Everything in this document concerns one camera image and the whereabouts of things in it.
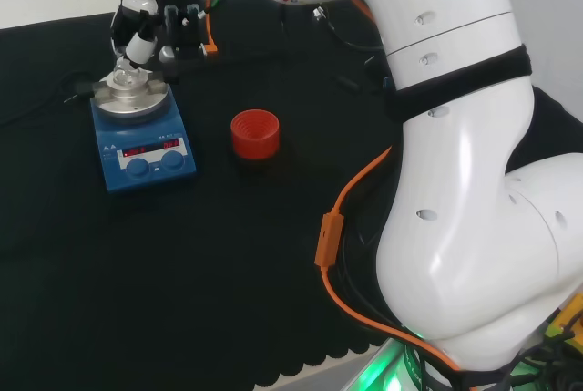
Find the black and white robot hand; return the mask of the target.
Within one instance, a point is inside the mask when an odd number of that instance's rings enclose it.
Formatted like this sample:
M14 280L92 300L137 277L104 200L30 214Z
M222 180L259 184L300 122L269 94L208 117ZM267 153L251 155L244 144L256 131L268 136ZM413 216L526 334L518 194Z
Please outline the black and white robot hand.
M120 0L110 31L118 58L170 84L218 53L203 0Z

